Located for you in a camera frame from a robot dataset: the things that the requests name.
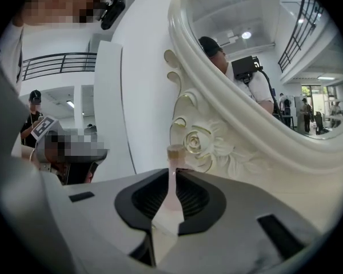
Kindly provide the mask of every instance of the black railing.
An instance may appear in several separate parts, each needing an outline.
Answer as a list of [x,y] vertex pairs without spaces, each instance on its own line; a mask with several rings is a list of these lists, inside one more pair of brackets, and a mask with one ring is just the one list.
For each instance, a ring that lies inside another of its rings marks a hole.
[[62,53],[23,62],[23,80],[69,72],[94,72],[97,53]]
[[316,22],[318,17],[322,15],[323,10],[318,0],[301,0],[295,28],[284,53],[278,61],[282,72],[291,64],[297,52],[301,51],[302,45],[308,36],[315,30]]

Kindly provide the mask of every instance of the ceiling light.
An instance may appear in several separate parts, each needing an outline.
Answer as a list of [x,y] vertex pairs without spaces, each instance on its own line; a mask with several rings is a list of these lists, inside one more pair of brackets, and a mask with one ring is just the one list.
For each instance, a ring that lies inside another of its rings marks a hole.
[[249,39],[251,36],[252,36],[252,34],[251,34],[250,32],[248,32],[248,31],[244,32],[244,33],[241,35],[241,37],[242,37],[243,39]]
[[66,103],[67,103],[70,107],[74,108],[74,104],[73,104],[72,101],[68,100]]
[[334,80],[334,77],[318,77],[320,80]]

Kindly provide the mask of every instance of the black cap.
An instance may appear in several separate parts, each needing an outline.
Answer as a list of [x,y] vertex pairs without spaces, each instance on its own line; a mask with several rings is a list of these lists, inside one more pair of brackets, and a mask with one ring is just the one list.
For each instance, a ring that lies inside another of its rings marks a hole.
[[33,90],[29,95],[29,101],[32,104],[40,104],[41,100],[41,93],[38,90]]
[[201,37],[199,42],[208,57],[213,57],[218,51],[222,51],[222,48],[218,43],[209,37]]

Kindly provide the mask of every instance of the black shirt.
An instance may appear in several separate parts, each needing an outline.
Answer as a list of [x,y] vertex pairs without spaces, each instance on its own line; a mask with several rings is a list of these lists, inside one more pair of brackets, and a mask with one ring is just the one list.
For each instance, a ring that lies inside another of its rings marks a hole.
[[[42,114],[38,111],[35,112],[35,114],[30,113],[27,121],[25,122],[25,124],[23,125],[23,128],[21,129],[21,132],[23,132],[24,130],[27,130],[29,127],[32,126],[32,124],[38,120],[38,118],[42,116]],[[29,134],[29,136],[27,138],[22,139],[22,144],[25,146],[29,146],[32,148],[35,148],[35,143],[37,142],[37,140],[32,136],[32,134]]]

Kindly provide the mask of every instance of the black cable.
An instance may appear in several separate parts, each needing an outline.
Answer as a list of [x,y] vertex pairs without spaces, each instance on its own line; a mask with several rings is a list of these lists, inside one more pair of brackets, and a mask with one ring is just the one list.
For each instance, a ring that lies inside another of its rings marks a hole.
[[268,78],[267,74],[266,74],[262,69],[258,69],[258,71],[259,71],[261,74],[264,75],[265,79],[267,79],[268,86],[269,86],[269,91],[270,91],[270,94],[271,94],[271,96],[272,96],[272,98],[273,98],[273,105],[274,105],[274,106],[276,107],[276,109],[277,109],[279,120],[280,120],[281,122],[284,123],[284,119],[283,119],[283,117],[282,117],[280,107],[278,106],[278,103],[277,103],[277,101],[276,101],[276,98],[275,98],[274,95],[273,95],[273,90],[272,90],[272,87],[271,87],[271,85],[270,85],[269,78]]

